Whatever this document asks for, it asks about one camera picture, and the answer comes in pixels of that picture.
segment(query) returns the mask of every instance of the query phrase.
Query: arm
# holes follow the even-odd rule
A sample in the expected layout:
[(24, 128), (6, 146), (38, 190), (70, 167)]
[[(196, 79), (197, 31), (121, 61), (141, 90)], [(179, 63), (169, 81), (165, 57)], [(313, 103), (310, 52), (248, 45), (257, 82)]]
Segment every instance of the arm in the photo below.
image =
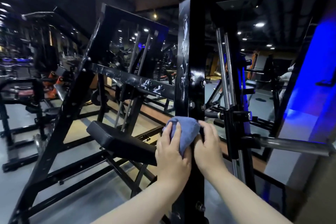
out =
[(205, 141), (196, 137), (195, 161), (204, 177), (220, 194), (235, 220), (240, 224), (289, 224), (277, 210), (263, 201), (226, 168), (216, 128), (199, 121), (204, 128)]
[(93, 224), (156, 224), (168, 212), (181, 194), (191, 170), (190, 147), (186, 149), (184, 158), (179, 153), (181, 126), (178, 123), (170, 142), (171, 128), (172, 123), (167, 125), (157, 141), (157, 182)]

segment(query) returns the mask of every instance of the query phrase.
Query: hand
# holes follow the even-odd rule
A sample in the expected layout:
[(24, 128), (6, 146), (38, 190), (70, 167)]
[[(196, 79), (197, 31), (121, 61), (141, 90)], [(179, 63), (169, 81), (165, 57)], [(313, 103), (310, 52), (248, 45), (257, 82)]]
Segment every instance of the hand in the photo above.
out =
[(170, 122), (157, 141), (155, 158), (157, 162), (157, 181), (172, 186), (176, 192), (176, 198), (182, 192), (191, 171), (191, 149), (188, 147), (184, 156), (179, 153), (181, 125), (178, 122), (172, 140), (170, 132), (173, 123)]
[(229, 171), (223, 161), (215, 126), (202, 120), (199, 120), (198, 123), (204, 129), (204, 143), (202, 142), (201, 135), (198, 134), (195, 138), (194, 158), (204, 178), (211, 182), (212, 175), (221, 170), (225, 172)]

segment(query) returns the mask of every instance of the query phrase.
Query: horizontal black crossbar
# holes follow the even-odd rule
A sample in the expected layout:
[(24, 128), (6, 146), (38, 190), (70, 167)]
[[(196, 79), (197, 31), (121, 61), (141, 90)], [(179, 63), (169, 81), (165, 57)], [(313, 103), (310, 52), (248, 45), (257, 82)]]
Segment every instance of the horizontal black crossbar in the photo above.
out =
[(174, 100), (175, 86), (163, 82), (158, 82), (154, 79), (137, 76), (121, 71), (116, 68), (106, 67), (95, 63), (90, 63), (87, 67), (95, 73), (106, 75), (107, 77), (114, 78), (122, 83), (134, 86), (136, 88), (146, 90), (149, 93), (160, 95), (162, 97)]

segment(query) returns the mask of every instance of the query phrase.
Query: person's right hand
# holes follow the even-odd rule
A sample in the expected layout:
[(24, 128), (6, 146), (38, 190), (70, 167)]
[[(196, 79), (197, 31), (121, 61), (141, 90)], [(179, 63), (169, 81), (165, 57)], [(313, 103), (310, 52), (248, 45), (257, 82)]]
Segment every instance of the person's right hand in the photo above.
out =
[(194, 158), (205, 179), (210, 181), (211, 175), (220, 171), (228, 172), (228, 170), (223, 161), (216, 128), (202, 120), (198, 123), (204, 129), (204, 143), (201, 135), (198, 134), (195, 138)]

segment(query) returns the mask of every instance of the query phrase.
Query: cleaning rag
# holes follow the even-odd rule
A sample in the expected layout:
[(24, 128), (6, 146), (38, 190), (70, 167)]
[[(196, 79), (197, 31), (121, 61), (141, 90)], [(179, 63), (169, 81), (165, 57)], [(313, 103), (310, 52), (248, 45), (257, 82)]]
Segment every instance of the cleaning rag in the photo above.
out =
[(176, 131), (176, 125), (179, 122), (181, 125), (181, 138), (180, 138), (180, 149), (179, 152), (181, 156), (183, 156), (184, 151), (186, 148), (192, 143), (192, 141), (195, 139), (197, 134), (200, 131), (201, 126), (198, 124), (197, 120), (190, 117), (184, 117), (184, 116), (175, 116), (172, 117), (166, 124), (166, 126), (172, 122), (173, 127), (170, 133), (170, 140), (173, 138), (175, 131)]

